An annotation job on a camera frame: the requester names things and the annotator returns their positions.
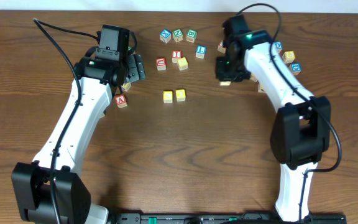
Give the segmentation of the yellow C block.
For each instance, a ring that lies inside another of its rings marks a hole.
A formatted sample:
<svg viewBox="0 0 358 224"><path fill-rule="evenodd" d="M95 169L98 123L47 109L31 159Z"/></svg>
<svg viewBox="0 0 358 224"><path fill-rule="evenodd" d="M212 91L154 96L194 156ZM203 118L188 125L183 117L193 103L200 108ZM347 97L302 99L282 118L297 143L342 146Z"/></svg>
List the yellow C block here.
<svg viewBox="0 0 358 224"><path fill-rule="evenodd" d="M163 102L164 103L173 103L173 92L172 91L164 91L163 92Z"/></svg>

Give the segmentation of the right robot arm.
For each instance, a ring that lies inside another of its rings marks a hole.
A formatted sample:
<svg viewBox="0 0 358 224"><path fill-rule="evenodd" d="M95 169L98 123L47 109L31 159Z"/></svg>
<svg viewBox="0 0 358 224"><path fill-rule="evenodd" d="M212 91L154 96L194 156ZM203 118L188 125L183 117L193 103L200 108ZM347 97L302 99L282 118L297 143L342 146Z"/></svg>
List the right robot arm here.
<svg viewBox="0 0 358 224"><path fill-rule="evenodd" d="M311 177L328 150L331 105L315 97L292 74L264 30L226 31L226 54L216 59L216 77L241 82L255 75L273 105L276 117L270 147L280 163L280 190L275 209L285 222L309 214Z"/></svg>

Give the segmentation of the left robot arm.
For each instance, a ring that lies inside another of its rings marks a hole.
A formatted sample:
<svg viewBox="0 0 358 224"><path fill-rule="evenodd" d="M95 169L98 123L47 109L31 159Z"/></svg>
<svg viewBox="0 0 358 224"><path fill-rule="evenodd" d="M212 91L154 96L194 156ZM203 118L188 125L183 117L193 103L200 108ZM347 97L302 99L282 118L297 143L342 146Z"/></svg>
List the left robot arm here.
<svg viewBox="0 0 358 224"><path fill-rule="evenodd" d="M109 210L91 201L83 161L95 127L123 83L145 79L142 57L119 61L83 57L55 129L30 164L17 163L11 179L20 217L34 223L107 223Z"/></svg>

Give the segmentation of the green R block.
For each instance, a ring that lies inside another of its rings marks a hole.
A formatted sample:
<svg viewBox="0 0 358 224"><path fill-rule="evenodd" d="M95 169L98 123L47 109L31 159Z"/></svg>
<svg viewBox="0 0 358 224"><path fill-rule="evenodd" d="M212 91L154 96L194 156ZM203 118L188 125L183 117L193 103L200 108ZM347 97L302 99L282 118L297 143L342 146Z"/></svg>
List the green R block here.
<svg viewBox="0 0 358 224"><path fill-rule="evenodd" d="M231 82L219 82L220 86L229 86Z"/></svg>

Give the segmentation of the blue L block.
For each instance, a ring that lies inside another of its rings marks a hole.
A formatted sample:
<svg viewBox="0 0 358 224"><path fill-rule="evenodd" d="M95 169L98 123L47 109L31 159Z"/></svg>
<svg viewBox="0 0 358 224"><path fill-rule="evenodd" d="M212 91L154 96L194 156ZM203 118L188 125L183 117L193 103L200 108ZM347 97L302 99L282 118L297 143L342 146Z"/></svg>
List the blue L block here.
<svg viewBox="0 0 358 224"><path fill-rule="evenodd" d="M196 58L204 58L206 54L206 47L202 45L198 45L196 48Z"/></svg>

